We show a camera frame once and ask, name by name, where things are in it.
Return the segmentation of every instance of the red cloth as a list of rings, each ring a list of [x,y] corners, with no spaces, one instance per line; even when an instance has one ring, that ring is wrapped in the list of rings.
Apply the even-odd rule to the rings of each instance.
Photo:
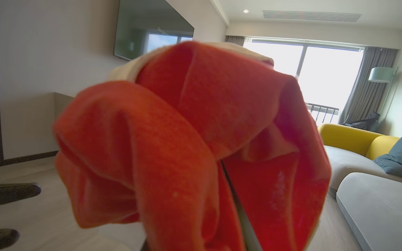
[[[303,250],[330,179],[295,78],[199,43],[80,92],[54,132],[78,224],[140,220],[155,251],[244,251],[221,159],[265,251]]]

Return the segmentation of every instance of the dark baseboard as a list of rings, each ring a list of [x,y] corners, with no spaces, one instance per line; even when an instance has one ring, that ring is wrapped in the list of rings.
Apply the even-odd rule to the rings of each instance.
[[[58,151],[52,151],[52,152],[33,154],[33,155],[29,155],[29,156],[22,156],[22,157],[17,157],[17,158],[12,158],[12,159],[5,159],[5,160],[3,160],[3,162],[0,166],[6,166],[6,165],[11,165],[11,164],[31,161],[31,160],[35,160],[35,159],[43,159],[43,158],[53,157],[53,156],[57,155],[57,153],[58,153]]]

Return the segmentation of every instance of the wall-mounted tv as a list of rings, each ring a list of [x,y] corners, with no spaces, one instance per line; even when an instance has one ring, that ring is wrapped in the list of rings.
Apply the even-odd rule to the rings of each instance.
[[[125,60],[192,40],[194,28],[166,0],[120,0],[114,55]]]

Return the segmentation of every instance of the wooden floor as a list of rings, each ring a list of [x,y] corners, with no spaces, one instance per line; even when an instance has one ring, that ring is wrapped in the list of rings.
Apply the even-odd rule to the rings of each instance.
[[[118,243],[83,230],[75,223],[54,158],[0,167],[0,183],[37,182],[40,195],[0,205],[0,228],[16,229],[20,238],[7,251],[128,251]],[[307,251],[360,251],[336,200],[327,197],[321,221]]]

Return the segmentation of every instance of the gray curtain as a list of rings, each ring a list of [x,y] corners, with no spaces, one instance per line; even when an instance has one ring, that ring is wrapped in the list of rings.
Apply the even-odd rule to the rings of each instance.
[[[369,82],[373,67],[392,67],[398,50],[367,47],[364,50],[353,90],[343,109],[339,123],[351,123],[365,119],[371,112],[378,109],[386,84]]]
[[[245,39],[246,39],[245,37],[240,37],[240,36],[226,36],[225,41],[228,43],[233,43],[233,44],[237,44],[239,46],[243,46]]]

